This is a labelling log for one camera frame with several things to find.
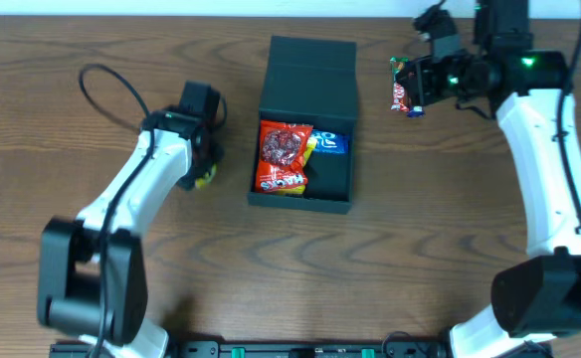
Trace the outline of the Dairy Milk chocolate bar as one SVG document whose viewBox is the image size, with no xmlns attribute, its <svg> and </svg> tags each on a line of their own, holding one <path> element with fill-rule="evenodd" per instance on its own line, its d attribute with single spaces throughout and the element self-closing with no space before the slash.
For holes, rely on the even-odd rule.
<svg viewBox="0 0 581 358">
<path fill-rule="evenodd" d="M 407 112 L 408 117 L 421 117 L 425 114 L 425 111 L 421 106 L 412 106 Z"/>
</svg>

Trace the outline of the KitKat Milo chocolate bar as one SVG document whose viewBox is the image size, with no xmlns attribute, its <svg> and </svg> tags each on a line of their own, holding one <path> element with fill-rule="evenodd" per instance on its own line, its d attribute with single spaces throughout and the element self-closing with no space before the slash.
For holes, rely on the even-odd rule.
<svg viewBox="0 0 581 358">
<path fill-rule="evenodd" d="M 392 97 L 393 101 L 391 104 L 391 109 L 395 111 L 408 112 L 410 110 L 409 100 L 405 89 L 397 82 L 397 75 L 405 67 L 405 62 L 403 58 L 393 57 L 390 59 L 391 72 L 392 72 Z"/>
</svg>

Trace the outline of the yellow Mentos gum bottle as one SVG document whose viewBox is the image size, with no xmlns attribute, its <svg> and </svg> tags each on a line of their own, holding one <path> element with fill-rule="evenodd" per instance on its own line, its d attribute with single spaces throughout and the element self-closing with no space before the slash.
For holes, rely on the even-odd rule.
<svg viewBox="0 0 581 358">
<path fill-rule="evenodd" d="M 210 184 L 215 178 L 217 173 L 217 165 L 213 164 L 204 174 L 197 177 L 194 181 L 195 189 L 202 189 L 203 187 Z"/>
</svg>

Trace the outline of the red Hacks candy bag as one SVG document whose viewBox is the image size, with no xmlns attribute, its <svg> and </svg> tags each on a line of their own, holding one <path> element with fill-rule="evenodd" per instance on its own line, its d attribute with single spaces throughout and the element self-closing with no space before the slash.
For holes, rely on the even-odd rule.
<svg viewBox="0 0 581 358">
<path fill-rule="evenodd" d="M 255 191 L 276 194 L 281 189 L 306 186 L 302 164 L 312 126 L 271 120 L 262 120 L 260 125 Z"/>
</svg>

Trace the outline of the yellow snack bag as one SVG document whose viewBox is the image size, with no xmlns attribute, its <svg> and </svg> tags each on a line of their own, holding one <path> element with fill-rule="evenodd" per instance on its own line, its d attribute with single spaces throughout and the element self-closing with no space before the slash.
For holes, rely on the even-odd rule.
<svg viewBox="0 0 581 358">
<path fill-rule="evenodd" d="M 308 139 L 307 144 L 306 144 L 306 150 L 303 154 L 302 166 L 305 166 L 305 164 L 307 163 L 312 151 L 316 147 L 316 144 L 317 144 L 317 139 L 311 136 Z M 305 185 L 300 185 L 300 186 L 289 188 L 289 189 L 278 190 L 278 191 L 276 191 L 276 194 L 277 195 L 284 195 L 284 196 L 301 196 L 304 193 L 305 188 L 306 188 Z"/>
</svg>

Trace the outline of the dark green cardboard box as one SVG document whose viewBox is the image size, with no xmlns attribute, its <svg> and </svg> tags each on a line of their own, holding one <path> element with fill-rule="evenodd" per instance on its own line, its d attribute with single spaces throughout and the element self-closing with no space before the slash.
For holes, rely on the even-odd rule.
<svg viewBox="0 0 581 358">
<path fill-rule="evenodd" d="M 356 44 L 271 37 L 258 121 L 308 124 L 347 137 L 345 154 L 313 153 L 300 196 L 259 193 L 251 175 L 251 206 L 346 214 L 352 207 L 355 129 L 359 117 Z"/>
</svg>

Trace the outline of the blue Oreo cookie pack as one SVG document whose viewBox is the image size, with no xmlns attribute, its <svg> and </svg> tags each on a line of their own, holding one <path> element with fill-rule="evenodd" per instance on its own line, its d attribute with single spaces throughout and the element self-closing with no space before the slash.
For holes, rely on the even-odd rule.
<svg viewBox="0 0 581 358">
<path fill-rule="evenodd" d="M 314 152 L 342 155 L 349 150 L 349 139 L 347 135 L 328 131 L 314 130 L 310 140 L 314 143 Z"/>
</svg>

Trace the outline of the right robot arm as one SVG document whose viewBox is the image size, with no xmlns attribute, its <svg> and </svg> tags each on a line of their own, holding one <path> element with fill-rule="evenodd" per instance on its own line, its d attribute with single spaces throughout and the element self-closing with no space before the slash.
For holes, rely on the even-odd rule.
<svg viewBox="0 0 581 358">
<path fill-rule="evenodd" d="M 573 77 L 577 56 L 538 50 L 524 1 L 476 5 L 475 53 L 442 4 L 414 20 L 428 56 L 395 73 L 408 104 L 488 101 L 510 148 L 527 224 L 527 260 L 498 273 L 490 303 L 450 328 L 440 357 L 549 356 L 552 340 L 581 333 L 581 149 Z"/>
</svg>

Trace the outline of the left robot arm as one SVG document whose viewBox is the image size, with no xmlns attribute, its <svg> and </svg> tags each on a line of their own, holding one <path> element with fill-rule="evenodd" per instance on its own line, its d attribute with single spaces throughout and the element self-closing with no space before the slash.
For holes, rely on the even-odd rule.
<svg viewBox="0 0 581 358">
<path fill-rule="evenodd" d="M 188 82 L 180 101 L 149 114 L 130 157 L 104 191 L 41 235 L 37 319 L 74 335 L 90 357 L 164 357 L 169 335 L 145 316 L 142 239 L 174 186 L 199 189 L 223 152 L 213 133 L 226 101 Z"/>
</svg>

